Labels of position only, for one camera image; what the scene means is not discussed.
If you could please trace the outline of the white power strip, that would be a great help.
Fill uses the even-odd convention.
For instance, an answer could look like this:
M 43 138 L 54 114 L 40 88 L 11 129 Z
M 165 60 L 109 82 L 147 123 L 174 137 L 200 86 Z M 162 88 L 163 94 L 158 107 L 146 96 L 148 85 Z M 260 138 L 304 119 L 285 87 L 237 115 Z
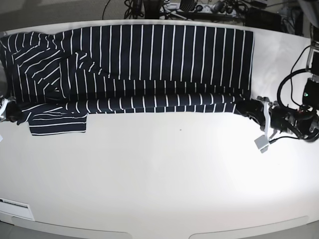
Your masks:
M 173 13 L 177 13 L 177 14 L 195 14 L 195 13 L 200 13 L 200 14 L 216 14 L 219 16 L 231 16 L 231 17 L 236 17 L 238 16 L 238 14 L 236 13 L 235 10 L 232 10 L 231 13 L 227 13 L 225 12 L 217 12 L 213 10 L 213 5 L 208 5 L 208 4 L 202 4 L 199 3 L 197 4 L 193 10 L 190 11 L 182 11 L 180 8 L 180 4 L 179 3 L 167 3 L 164 5 L 164 10 L 167 10 L 168 12 L 173 12 Z

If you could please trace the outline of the black equipment box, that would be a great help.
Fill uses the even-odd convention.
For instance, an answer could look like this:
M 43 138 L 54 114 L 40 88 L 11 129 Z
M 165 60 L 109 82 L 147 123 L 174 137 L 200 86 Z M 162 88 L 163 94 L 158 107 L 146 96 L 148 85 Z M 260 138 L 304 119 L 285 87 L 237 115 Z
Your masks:
M 245 15 L 244 25 L 247 27 L 281 31 L 282 17 L 273 12 L 250 7 Z

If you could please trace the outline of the navy white striped T-shirt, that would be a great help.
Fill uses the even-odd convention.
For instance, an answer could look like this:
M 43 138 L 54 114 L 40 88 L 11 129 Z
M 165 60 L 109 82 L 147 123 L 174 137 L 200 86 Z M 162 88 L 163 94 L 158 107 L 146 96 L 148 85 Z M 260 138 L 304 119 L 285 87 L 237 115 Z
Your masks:
M 0 40 L 17 124 L 86 131 L 89 114 L 232 113 L 251 97 L 255 36 L 195 25 L 120 24 Z

